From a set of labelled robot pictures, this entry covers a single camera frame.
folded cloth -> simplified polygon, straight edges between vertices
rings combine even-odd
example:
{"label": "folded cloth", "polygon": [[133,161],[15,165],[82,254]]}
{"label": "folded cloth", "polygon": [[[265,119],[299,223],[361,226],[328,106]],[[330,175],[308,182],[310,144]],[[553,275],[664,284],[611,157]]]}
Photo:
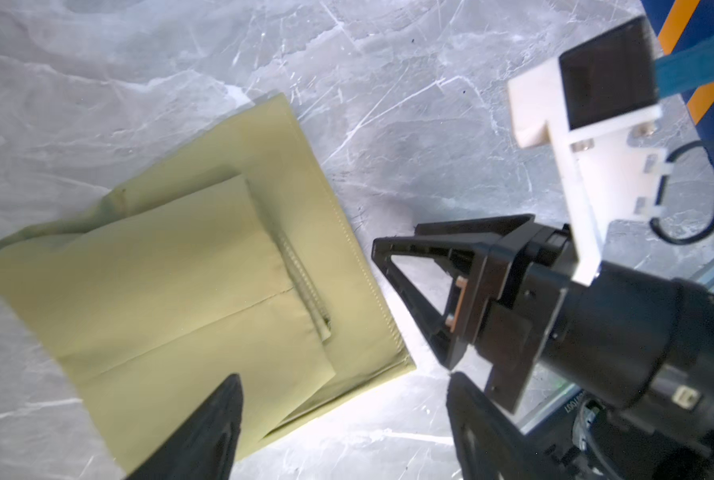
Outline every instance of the folded cloth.
{"label": "folded cloth", "polygon": [[0,252],[0,294],[137,467],[227,377],[247,455],[334,371],[238,176],[88,234]]}
{"label": "folded cloth", "polygon": [[[13,255],[13,247],[27,239],[60,244],[59,238],[44,236],[94,234],[102,226],[133,218],[240,174],[246,177],[262,222],[282,252],[289,277],[308,308],[308,323],[315,326],[320,339],[326,339],[321,345],[334,370],[331,379],[253,446],[257,448],[365,389],[414,368],[362,250],[282,95],[224,120],[139,177],[115,188],[81,216],[27,227],[2,239],[0,256]],[[20,267],[11,265],[10,277],[17,276]],[[88,296],[61,299],[66,301],[85,302]],[[55,334],[53,330],[46,333]],[[37,335],[46,346],[55,344],[53,339],[39,332]],[[245,445],[241,438],[238,458],[252,450]]]}

